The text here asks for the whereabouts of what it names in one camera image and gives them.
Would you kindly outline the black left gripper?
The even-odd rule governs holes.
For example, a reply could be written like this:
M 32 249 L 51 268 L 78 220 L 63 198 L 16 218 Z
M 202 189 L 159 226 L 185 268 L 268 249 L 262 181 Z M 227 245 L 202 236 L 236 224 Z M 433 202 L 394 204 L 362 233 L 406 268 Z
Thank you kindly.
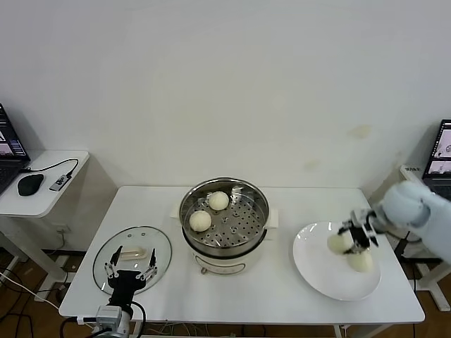
M 156 249 L 152 250 L 148 268 L 140 273 L 135 270 L 119 270 L 116 272 L 116 266 L 121 256 L 122 246 L 112 254 L 109 262 L 104 264 L 104 270 L 108 277 L 108 284 L 113 289 L 109 299 L 110 306 L 130 306 L 135 292 L 141 290 L 142 280 L 151 280 L 158 273 L 156 266 Z

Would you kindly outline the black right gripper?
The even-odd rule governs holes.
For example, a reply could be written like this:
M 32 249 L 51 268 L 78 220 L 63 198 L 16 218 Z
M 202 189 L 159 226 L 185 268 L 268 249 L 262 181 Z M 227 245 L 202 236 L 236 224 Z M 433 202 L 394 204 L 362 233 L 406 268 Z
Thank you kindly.
M 368 232 L 365 228 L 366 216 L 366 211 L 353 210 L 350 218 L 342 222 L 338 234 L 349 232 L 353 240 L 353 245 L 345 250 L 344 254 L 360 254 L 369 249 L 372 244 L 379 246 L 376 233 L 373 230 Z

